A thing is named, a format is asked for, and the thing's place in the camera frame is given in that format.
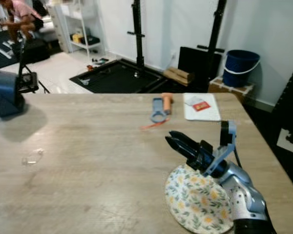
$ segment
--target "red card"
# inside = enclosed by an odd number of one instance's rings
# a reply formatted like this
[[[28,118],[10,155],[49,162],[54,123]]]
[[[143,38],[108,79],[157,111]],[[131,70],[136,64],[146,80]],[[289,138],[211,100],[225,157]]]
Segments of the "red card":
[[[210,108],[210,105],[207,102],[203,101],[193,105],[193,108],[195,109],[195,111],[199,112],[199,111]]]

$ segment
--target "white bucket handle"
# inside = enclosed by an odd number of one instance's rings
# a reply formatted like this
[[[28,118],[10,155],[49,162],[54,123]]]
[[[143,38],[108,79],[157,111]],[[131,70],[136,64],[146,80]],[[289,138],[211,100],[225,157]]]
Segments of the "white bucket handle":
[[[251,69],[249,69],[248,71],[246,71],[246,72],[234,72],[234,71],[229,70],[229,69],[226,67],[227,59],[228,59],[228,55],[227,55],[226,58],[223,60],[223,67],[224,67],[224,70],[225,70],[226,72],[229,72],[229,73],[234,74],[234,75],[243,75],[243,74],[249,73],[249,72],[251,72],[252,70],[254,70],[254,69],[258,66],[258,64],[260,63],[260,59],[259,59],[258,62],[257,62],[257,64],[255,64],[255,66],[253,66],[253,67],[252,67]]]

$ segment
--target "person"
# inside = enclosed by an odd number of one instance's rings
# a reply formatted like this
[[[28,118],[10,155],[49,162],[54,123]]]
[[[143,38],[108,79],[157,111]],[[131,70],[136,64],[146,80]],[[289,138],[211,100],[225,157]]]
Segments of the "person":
[[[18,31],[21,30],[27,40],[32,39],[29,31],[38,31],[43,27],[41,16],[30,6],[21,0],[0,0],[9,14],[9,19],[1,23],[1,26],[7,26],[11,40],[18,42]],[[19,22],[14,22],[14,17],[19,18]]]

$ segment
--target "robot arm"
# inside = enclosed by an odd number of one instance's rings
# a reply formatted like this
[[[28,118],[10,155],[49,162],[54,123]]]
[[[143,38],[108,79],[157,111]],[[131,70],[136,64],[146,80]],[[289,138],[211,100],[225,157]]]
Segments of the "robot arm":
[[[236,234],[275,234],[263,196],[253,187],[250,176],[241,167],[225,158],[235,151],[236,126],[222,122],[220,147],[205,141],[195,142],[186,135],[172,131],[166,140],[187,158],[187,165],[204,176],[212,176],[230,198]]]

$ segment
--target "pink shirt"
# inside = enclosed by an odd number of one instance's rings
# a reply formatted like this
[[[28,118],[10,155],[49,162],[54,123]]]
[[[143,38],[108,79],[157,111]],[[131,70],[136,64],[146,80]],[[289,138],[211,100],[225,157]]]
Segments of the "pink shirt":
[[[13,10],[11,10],[11,13],[18,17],[18,18],[22,18],[24,16],[29,16],[31,21],[34,21],[35,18],[33,17],[33,15],[36,18],[41,19],[41,16],[37,13],[37,11],[35,11],[33,8],[31,8],[30,6],[28,6],[26,3],[24,3],[23,1],[20,0],[12,0],[13,3]]]

